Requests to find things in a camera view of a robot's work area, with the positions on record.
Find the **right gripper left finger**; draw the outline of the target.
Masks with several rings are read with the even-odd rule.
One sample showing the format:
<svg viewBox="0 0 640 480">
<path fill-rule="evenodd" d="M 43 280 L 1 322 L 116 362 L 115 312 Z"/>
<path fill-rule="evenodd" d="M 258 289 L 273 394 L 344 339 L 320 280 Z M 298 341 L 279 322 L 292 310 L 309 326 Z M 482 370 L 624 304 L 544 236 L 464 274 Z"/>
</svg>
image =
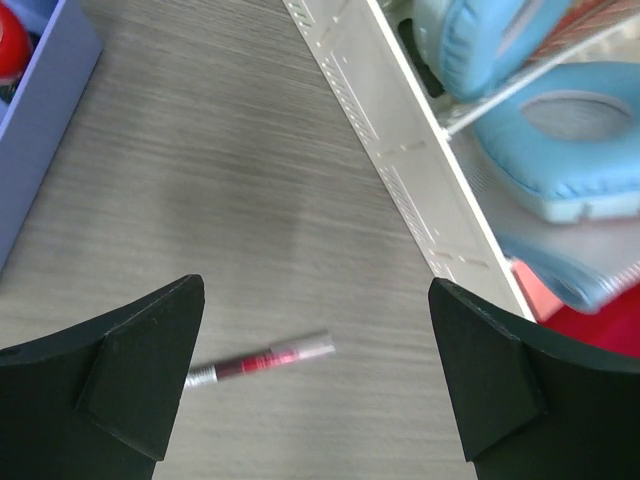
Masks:
<svg viewBox="0 0 640 480">
<path fill-rule="evenodd" d="M 1 351 L 4 479 L 149 479 L 164 460 L 205 305 L 186 275 Z"/>
</svg>

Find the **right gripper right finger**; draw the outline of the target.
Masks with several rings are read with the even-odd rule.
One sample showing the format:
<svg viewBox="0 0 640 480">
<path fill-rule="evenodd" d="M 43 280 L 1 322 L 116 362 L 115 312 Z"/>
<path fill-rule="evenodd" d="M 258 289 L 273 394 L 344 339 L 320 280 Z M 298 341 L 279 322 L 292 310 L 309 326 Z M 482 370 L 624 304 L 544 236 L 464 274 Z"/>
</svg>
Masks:
<svg viewBox="0 0 640 480">
<path fill-rule="evenodd" d="M 526 320 L 443 278 L 429 308 L 479 479 L 636 479 L 639 361 Z"/>
</svg>

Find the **red pen refill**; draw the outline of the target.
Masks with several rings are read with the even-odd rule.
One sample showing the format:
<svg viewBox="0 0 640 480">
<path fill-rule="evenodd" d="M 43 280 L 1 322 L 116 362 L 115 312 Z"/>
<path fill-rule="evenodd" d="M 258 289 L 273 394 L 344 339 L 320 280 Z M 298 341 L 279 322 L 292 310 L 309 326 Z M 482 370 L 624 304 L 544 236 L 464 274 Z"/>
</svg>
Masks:
<svg viewBox="0 0 640 480">
<path fill-rule="evenodd" d="M 267 347 L 236 356 L 194 365 L 189 369 L 184 389 L 216 384 L 229 378 L 266 371 L 336 352 L 327 330 L 292 337 Z"/>
</svg>

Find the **purple plastic bin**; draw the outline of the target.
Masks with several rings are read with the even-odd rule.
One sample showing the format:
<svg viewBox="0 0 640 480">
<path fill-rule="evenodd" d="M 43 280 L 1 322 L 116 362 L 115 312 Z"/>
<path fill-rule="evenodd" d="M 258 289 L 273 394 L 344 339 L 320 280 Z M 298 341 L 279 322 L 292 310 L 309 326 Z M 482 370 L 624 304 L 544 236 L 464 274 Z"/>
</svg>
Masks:
<svg viewBox="0 0 640 480">
<path fill-rule="evenodd" d="M 78 1 L 3 1 L 37 39 L 1 102 L 1 263 L 5 264 L 102 52 Z"/>
</svg>

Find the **red black stamp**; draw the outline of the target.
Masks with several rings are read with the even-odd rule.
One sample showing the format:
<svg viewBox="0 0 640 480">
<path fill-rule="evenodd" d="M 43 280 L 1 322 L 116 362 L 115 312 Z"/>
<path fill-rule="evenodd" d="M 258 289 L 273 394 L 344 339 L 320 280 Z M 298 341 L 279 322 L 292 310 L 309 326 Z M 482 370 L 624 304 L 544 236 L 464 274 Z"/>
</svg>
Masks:
<svg viewBox="0 0 640 480">
<path fill-rule="evenodd" d="M 1 4 L 1 86 L 15 84 L 23 76 L 33 52 L 30 36 L 19 18 Z"/>
</svg>

